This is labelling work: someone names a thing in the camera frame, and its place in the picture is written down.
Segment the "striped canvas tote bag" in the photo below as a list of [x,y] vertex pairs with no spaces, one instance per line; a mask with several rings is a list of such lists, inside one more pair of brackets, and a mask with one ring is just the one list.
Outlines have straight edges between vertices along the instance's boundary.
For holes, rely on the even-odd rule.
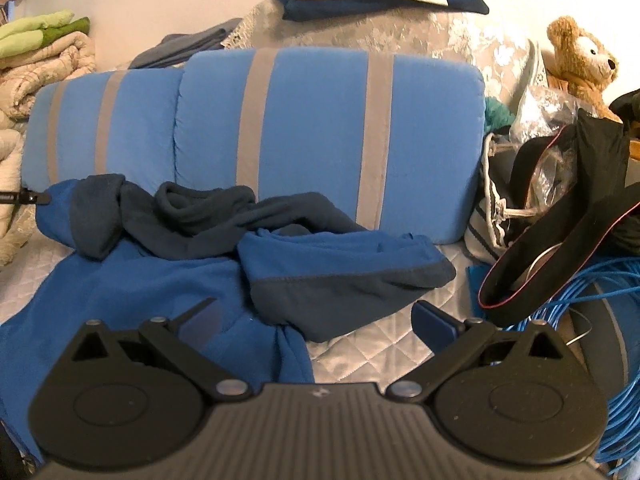
[[489,133],[480,158],[480,199],[464,244],[475,259],[494,263],[554,201],[552,136],[524,143]]

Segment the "green folded blanket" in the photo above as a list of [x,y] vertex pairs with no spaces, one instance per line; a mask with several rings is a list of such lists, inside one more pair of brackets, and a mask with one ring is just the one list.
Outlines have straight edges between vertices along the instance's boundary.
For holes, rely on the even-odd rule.
[[90,27],[90,18],[75,18],[70,10],[19,18],[1,26],[1,57],[37,51],[72,32],[88,35]]

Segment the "beige folded comforter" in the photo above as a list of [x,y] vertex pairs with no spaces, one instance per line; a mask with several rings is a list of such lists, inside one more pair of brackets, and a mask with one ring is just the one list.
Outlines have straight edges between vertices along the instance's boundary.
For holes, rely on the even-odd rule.
[[48,84],[96,70],[94,45],[83,32],[71,32],[39,50],[1,61],[1,189],[21,189],[26,122],[36,94]]

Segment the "blue fleece jacket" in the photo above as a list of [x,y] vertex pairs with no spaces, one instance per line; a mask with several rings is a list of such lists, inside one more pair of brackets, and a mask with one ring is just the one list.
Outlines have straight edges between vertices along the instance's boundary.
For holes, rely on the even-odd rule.
[[423,235],[370,231],[319,193],[258,200],[247,186],[146,192],[120,174],[49,188],[39,231],[70,248],[1,327],[1,419],[35,452],[27,411],[76,330],[126,330],[203,300],[198,350],[259,387],[311,382],[307,350],[412,304],[454,279]]

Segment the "right blue striped pillow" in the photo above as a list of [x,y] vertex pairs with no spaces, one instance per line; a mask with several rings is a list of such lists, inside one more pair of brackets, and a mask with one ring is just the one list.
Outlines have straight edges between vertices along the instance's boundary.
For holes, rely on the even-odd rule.
[[454,243],[471,214],[485,84],[465,62],[337,48],[202,53],[183,70],[176,179],[264,200],[318,192],[368,229]]

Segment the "blue striped pillow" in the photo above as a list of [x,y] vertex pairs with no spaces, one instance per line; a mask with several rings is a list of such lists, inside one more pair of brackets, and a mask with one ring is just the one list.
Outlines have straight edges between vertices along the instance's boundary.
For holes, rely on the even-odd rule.
[[38,91],[26,127],[22,183],[43,191],[122,174],[149,192],[176,176],[174,127],[183,70],[115,70]]
[[176,179],[264,200],[318,192],[368,229],[454,243],[471,214],[485,84],[465,62],[337,48],[202,53],[183,70]]

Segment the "black bag red trim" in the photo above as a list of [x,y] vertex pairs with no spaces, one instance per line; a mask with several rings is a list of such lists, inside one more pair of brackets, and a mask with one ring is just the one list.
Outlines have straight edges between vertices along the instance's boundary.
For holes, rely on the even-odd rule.
[[602,244],[639,251],[639,185],[626,183],[630,139],[620,122],[580,108],[554,136],[536,136],[516,152],[508,196],[524,206],[534,173],[556,148],[572,152],[566,191],[512,240],[480,285],[489,322],[509,327],[554,297]]

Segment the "left blue striped pillow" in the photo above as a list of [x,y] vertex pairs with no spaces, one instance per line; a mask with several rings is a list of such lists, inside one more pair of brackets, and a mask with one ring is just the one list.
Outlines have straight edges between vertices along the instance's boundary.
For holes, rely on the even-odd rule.
[[115,70],[38,91],[26,127],[22,183],[43,191],[122,174],[149,192],[176,176],[174,127],[183,70]]

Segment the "brown teddy bear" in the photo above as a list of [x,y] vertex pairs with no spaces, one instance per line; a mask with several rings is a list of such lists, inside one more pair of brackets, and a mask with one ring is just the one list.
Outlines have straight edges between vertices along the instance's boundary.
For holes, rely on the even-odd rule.
[[552,60],[546,62],[549,87],[589,104],[598,117],[620,122],[602,96],[618,75],[615,56],[570,16],[551,22],[547,37],[553,47]]

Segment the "quilted grey bedspread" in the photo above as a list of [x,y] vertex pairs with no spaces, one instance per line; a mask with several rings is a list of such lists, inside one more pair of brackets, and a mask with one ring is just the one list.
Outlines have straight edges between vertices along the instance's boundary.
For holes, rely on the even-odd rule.
[[[423,299],[454,318],[471,314],[466,269],[475,263],[462,242],[439,250],[454,265],[456,277]],[[14,259],[1,269],[1,319],[20,312],[70,248],[35,232]],[[411,328],[406,307],[359,330],[323,344],[308,344],[317,382],[376,382],[385,388],[393,380],[429,359],[432,352]]]

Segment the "grey folded garment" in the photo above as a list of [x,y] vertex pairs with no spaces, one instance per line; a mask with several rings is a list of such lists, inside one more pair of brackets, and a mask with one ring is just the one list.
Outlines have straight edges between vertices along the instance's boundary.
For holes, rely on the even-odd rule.
[[167,35],[156,46],[138,54],[128,68],[165,68],[184,63],[198,52],[221,50],[222,42],[240,21],[241,18],[232,18],[193,34]]

